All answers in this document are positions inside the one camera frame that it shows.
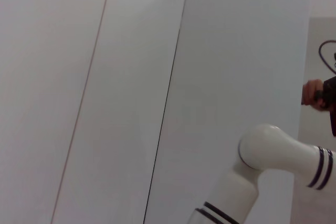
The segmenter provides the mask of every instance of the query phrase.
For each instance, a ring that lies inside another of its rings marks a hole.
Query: white panel
[[[104,0],[0,0],[0,222],[50,223]]]
[[[186,0],[146,224],[186,223],[259,123],[297,137],[309,0]],[[290,221],[293,177],[268,171],[246,223]]]
[[[142,223],[184,0],[107,0],[54,223]]]

